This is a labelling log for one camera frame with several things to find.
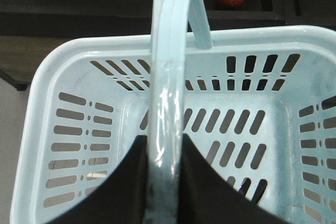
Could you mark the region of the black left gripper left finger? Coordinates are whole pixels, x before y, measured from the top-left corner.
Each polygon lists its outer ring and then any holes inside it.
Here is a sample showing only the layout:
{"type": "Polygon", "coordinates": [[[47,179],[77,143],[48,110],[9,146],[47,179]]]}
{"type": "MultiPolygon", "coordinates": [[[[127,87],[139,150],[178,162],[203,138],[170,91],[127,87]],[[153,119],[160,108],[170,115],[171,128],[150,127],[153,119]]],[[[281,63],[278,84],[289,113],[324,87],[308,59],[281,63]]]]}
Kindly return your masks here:
{"type": "Polygon", "coordinates": [[[145,211],[147,136],[135,137],[109,177],[80,203],[49,223],[142,223],[145,211]]]}

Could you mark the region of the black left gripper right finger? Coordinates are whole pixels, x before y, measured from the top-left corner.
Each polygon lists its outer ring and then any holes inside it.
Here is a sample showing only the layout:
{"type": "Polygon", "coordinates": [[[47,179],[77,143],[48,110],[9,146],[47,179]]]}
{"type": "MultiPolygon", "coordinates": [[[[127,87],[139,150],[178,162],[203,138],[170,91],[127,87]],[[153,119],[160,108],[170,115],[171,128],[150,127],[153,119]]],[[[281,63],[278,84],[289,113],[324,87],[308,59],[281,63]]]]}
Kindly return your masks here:
{"type": "Polygon", "coordinates": [[[183,135],[178,223],[285,223],[224,181],[183,135]]]}

